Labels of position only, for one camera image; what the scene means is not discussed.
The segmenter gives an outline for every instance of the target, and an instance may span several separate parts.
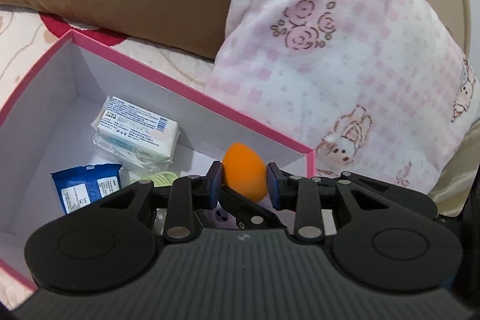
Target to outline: white label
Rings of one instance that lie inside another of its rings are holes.
[[[112,193],[120,190],[118,179],[116,176],[110,176],[108,178],[98,179],[98,188],[102,198],[109,196]]]
[[[62,189],[61,197],[63,198],[63,205],[65,205],[67,214],[83,208],[90,203],[87,187],[84,183]]]

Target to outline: white wet wipes package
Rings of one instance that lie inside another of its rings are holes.
[[[171,162],[178,124],[117,97],[107,98],[92,126],[100,138],[139,157]]]

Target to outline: beige satin cloth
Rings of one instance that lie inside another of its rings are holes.
[[[434,189],[428,194],[438,212],[456,217],[460,214],[480,163],[480,121],[468,131],[457,153],[443,169]]]

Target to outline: bed sheet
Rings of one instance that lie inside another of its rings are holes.
[[[30,9],[0,6],[0,107],[37,59],[71,28],[199,91],[213,70],[213,62],[191,53]],[[31,293],[0,268],[0,301],[6,307],[17,307]]]

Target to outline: ribbed gray surface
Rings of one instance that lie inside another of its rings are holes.
[[[356,286],[323,250],[283,231],[204,229],[168,246],[141,279],[116,292],[68,297],[40,290],[22,320],[465,320],[444,290],[406,298]]]

